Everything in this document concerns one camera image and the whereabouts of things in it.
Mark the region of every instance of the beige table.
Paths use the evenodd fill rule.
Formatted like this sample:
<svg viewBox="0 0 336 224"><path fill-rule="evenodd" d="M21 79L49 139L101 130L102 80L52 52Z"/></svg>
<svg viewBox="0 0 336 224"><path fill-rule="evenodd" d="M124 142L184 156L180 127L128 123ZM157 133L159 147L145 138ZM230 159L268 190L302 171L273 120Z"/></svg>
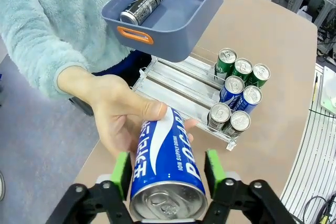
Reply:
<svg viewBox="0 0 336 224"><path fill-rule="evenodd" d="M252 125L232 152L226 143L194 129L193 150L203 169L204 152L217 149L225 170L245 183L264 179L280 196L293 165L310 103L316 57L317 28L293 12L266 0L224 0L199 45L212 52L233 48L240 57L265 63L272 72L263 87L262 103L252 112ZM198 55L216 60L210 52ZM76 182L92 186L100 174L111 173L114 159L101 143L92 151ZM94 223L106 223L99 216ZM240 212L228 223L248 223Z"/></svg>

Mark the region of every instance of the blue can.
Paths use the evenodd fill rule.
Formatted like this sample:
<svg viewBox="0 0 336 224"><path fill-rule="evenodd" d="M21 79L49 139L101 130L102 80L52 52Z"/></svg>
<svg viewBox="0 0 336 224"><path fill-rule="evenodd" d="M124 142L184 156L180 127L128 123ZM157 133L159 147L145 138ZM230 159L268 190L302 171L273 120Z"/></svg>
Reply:
<svg viewBox="0 0 336 224"><path fill-rule="evenodd" d="M263 95L259 88L256 86L247 86L233 110L245 111L249 114L261 102L262 98Z"/></svg>
<svg viewBox="0 0 336 224"><path fill-rule="evenodd" d="M207 208L205 190L183 119L168 108L141 127L130 211L137 219L198 218Z"/></svg>
<svg viewBox="0 0 336 224"><path fill-rule="evenodd" d="M226 78L224 87L219 93L220 102L227 104L230 109L233 109L237 100L244 90L244 81L237 76Z"/></svg>

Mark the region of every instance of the screw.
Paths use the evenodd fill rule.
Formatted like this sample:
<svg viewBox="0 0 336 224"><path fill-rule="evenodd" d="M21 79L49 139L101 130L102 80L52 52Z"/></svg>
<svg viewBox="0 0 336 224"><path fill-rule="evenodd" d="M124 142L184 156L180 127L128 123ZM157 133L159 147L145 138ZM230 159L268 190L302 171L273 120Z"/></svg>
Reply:
<svg viewBox="0 0 336 224"><path fill-rule="evenodd" d="M108 182L104 183L104 184L103 184L103 188L104 188L104 189L108 189L108 188L110 188L110 183L108 183Z"/></svg>
<svg viewBox="0 0 336 224"><path fill-rule="evenodd" d="M254 183L254 187L255 187L255 188L262 188L262 185L261 185L260 182L255 182L255 183Z"/></svg>
<svg viewBox="0 0 336 224"><path fill-rule="evenodd" d="M81 186L76 186L76 192L80 193L83 191L83 188Z"/></svg>
<svg viewBox="0 0 336 224"><path fill-rule="evenodd" d="M225 181L225 185L227 185L227 186L233 186L235 183L233 182L233 180L232 179L227 179L226 181Z"/></svg>

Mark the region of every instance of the blue label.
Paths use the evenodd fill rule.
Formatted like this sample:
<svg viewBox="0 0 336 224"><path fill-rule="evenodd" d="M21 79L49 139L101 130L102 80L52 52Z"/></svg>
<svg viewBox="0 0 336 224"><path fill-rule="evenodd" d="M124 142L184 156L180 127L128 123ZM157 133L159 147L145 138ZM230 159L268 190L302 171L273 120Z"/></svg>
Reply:
<svg viewBox="0 0 336 224"><path fill-rule="evenodd" d="M242 110L245 111L247 114L249 114L255 107L256 105L249 104L242 95L233 110L234 111Z"/></svg>
<svg viewBox="0 0 336 224"><path fill-rule="evenodd" d="M227 91L225 86L224 86L222 88L222 90L220 91L220 94L219 94L220 100L219 101L227 104L230 107L230 109L233 109L233 107L235 106L238 98L242 96L241 94L242 93L232 94L229 91Z"/></svg>
<svg viewBox="0 0 336 224"><path fill-rule="evenodd" d="M141 127L133 173L131 198L156 182L177 181L205 190L180 114L168 107L160 121L145 121Z"/></svg>

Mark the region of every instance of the metal rack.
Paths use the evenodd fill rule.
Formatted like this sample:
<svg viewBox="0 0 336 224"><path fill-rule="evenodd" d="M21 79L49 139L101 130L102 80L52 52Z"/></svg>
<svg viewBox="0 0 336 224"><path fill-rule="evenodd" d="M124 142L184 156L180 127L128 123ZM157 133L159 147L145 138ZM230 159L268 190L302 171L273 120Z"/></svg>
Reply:
<svg viewBox="0 0 336 224"><path fill-rule="evenodd" d="M178 110L184 119L198 120L200 129L227 142L226 149L231 151L236 146L237 137L231 138L207 126L207 115L219 101L223 86L214 80L213 65L214 62L209 65L190 56L178 63L152 56L148 67L140 70L141 76L133 90L149 99L165 102Z"/></svg>

